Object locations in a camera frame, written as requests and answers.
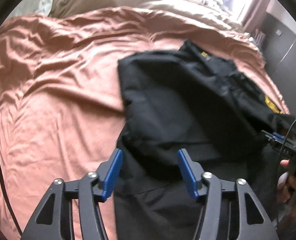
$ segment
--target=pink bedspread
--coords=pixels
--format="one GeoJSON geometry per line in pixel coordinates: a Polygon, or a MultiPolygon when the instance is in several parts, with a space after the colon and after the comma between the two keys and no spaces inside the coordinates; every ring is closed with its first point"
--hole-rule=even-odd
{"type": "MultiPolygon", "coordinates": [[[[55,178],[79,179],[112,153],[124,124],[120,58],[178,49],[190,39],[233,59],[287,113],[262,56],[238,35],[171,13],[133,8],[6,21],[0,28],[0,162],[21,228],[55,178]]],[[[116,240],[112,198],[101,211],[109,239],[116,240]]],[[[77,212],[74,223],[76,239],[81,239],[77,212]]],[[[1,190],[0,228],[8,240],[19,239],[1,190]]]]}

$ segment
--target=pink curtain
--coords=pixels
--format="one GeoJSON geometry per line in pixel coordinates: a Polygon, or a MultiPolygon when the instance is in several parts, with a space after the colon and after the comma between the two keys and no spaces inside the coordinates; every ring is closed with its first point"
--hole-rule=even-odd
{"type": "Polygon", "coordinates": [[[251,0],[246,4],[238,18],[244,31],[253,33],[262,24],[270,0],[251,0]]]}

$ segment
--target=silver bolt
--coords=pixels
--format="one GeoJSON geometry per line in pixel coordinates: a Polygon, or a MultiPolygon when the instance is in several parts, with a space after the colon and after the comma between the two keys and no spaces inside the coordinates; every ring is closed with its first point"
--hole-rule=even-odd
{"type": "Polygon", "coordinates": [[[206,178],[206,179],[211,179],[212,178],[212,173],[211,172],[205,172],[203,174],[203,177],[206,178]]]}
{"type": "Polygon", "coordinates": [[[98,174],[95,171],[91,171],[91,172],[88,173],[89,178],[95,178],[97,176],[98,176],[98,174]]]}
{"type": "Polygon", "coordinates": [[[245,179],[237,179],[238,184],[245,185],[247,181],[245,179]]]}
{"type": "Polygon", "coordinates": [[[60,185],[62,182],[64,182],[63,179],[55,179],[54,180],[55,185],[60,185]]]}

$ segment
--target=beige duvet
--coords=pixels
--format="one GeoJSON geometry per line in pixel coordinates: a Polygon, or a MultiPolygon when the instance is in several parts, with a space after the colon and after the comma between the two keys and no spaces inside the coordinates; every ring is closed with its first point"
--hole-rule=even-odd
{"type": "MultiPolygon", "coordinates": [[[[79,179],[112,153],[124,124],[117,60],[137,51],[178,49],[184,39],[233,59],[289,112],[260,52],[244,34],[220,32],[171,13],[125,7],[66,19],[14,17],[2,25],[0,163],[22,229],[55,178],[79,179]]],[[[116,240],[112,198],[101,211],[109,239],[116,240]]],[[[77,212],[74,218],[79,240],[77,212]]],[[[8,240],[19,239],[1,190],[0,229],[8,240]]]]}

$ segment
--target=clothing tag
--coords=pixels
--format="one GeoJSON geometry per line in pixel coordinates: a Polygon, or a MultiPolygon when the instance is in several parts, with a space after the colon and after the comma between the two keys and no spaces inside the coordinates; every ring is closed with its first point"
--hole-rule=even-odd
{"type": "Polygon", "coordinates": [[[206,60],[209,60],[211,59],[211,57],[209,57],[209,55],[205,52],[201,53],[201,55],[206,59],[206,60]]]}
{"type": "Polygon", "coordinates": [[[283,114],[283,112],[278,109],[278,107],[270,100],[270,98],[267,95],[265,95],[265,102],[272,111],[274,111],[277,114],[283,114]]]}

